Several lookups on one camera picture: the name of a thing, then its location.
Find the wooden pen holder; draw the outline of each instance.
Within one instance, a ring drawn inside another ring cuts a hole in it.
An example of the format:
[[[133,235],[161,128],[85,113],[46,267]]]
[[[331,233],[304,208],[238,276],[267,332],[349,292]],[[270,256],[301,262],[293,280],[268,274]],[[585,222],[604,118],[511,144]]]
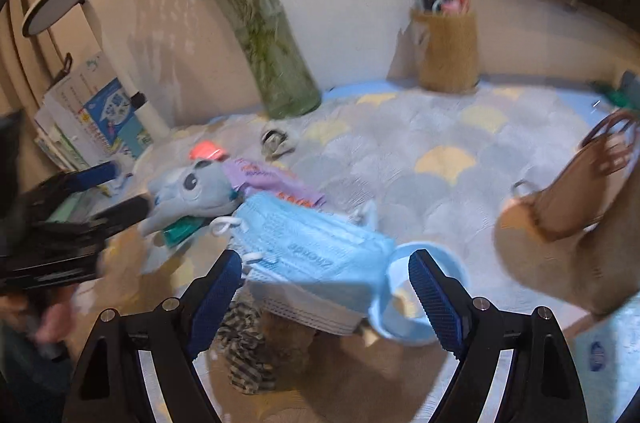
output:
[[[443,93],[475,87],[479,77],[476,14],[412,10],[411,19],[420,85]]]

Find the blue face mask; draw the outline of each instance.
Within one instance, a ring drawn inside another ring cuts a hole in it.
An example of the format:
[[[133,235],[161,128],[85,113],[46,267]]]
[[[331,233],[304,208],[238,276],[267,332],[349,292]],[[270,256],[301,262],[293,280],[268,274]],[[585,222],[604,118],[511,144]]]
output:
[[[269,193],[251,196],[234,218],[232,247],[258,258],[247,275],[258,304],[329,333],[353,332],[380,292],[393,240]]]

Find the blue rubber tip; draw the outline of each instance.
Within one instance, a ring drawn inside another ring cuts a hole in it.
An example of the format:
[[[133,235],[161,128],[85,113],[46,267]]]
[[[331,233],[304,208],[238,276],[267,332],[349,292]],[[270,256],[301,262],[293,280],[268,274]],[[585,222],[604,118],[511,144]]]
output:
[[[236,252],[233,252],[193,316],[191,340],[187,345],[187,353],[192,359],[211,346],[226,310],[238,289],[241,276],[242,260]]]
[[[409,281],[429,318],[440,345],[444,350],[453,353],[457,359],[460,359],[465,352],[462,319],[438,283],[436,279],[438,272],[441,277],[446,278],[439,268],[431,270],[418,252],[409,258]]]

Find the metal bolt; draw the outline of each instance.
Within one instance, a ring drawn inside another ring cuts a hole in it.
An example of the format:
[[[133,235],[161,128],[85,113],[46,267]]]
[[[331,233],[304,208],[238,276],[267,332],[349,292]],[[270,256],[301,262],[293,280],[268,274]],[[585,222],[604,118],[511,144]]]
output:
[[[474,298],[474,307],[481,311],[487,311],[491,307],[491,302],[484,297],[476,297]]]
[[[180,301],[177,298],[171,297],[162,302],[162,309],[165,311],[173,311],[180,305]]]
[[[100,313],[100,320],[102,322],[111,322],[116,316],[116,312],[113,309],[106,309]]]
[[[538,308],[538,315],[544,320],[551,320],[554,317],[554,314],[551,313],[551,310],[544,306]]]

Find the light blue package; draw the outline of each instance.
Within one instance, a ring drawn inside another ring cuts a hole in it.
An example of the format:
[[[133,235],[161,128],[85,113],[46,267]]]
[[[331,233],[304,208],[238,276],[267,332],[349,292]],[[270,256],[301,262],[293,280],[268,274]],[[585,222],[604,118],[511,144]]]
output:
[[[268,193],[251,196],[234,217],[242,221],[232,229],[234,249],[262,256],[247,276],[258,303],[334,334],[348,334],[366,316],[393,240]]]
[[[640,385],[640,294],[570,347],[589,422],[614,423]]]

